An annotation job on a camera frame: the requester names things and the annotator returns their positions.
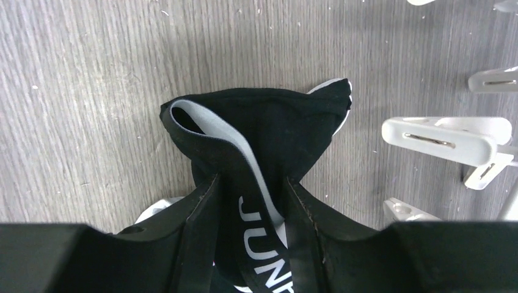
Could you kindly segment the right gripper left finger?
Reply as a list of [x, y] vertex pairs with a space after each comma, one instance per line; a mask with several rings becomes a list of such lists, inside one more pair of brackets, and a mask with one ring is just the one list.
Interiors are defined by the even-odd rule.
[[208, 292], [219, 176], [118, 234], [85, 224], [1, 225], [2, 292]]

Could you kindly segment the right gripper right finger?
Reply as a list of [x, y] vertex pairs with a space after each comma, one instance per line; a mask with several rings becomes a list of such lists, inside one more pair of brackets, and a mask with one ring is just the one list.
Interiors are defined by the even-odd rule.
[[296, 292], [516, 292], [517, 223], [395, 222], [377, 231], [283, 182]]

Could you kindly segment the black boxer briefs white trim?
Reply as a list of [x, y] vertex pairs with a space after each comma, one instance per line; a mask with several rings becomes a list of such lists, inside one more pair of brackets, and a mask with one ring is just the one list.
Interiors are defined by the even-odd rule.
[[192, 165], [195, 191], [162, 200], [149, 223], [189, 204], [173, 292], [329, 292], [327, 256], [300, 185], [343, 127], [351, 83], [306, 93], [237, 88], [174, 98], [159, 118]]

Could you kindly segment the white clip hanger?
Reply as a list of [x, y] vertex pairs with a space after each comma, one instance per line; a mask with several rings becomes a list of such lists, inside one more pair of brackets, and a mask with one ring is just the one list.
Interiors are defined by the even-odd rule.
[[[473, 93], [517, 93], [517, 65], [475, 73], [468, 79]], [[464, 176], [469, 189], [483, 190], [507, 166], [517, 167], [517, 146], [508, 143], [513, 127], [503, 117], [393, 117], [382, 124], [390, 145], [470, 166]], [[383, 202], [390, 221], [440, 220], [396, 198]], [[498, 220], [517, 222], [517, 179]]]

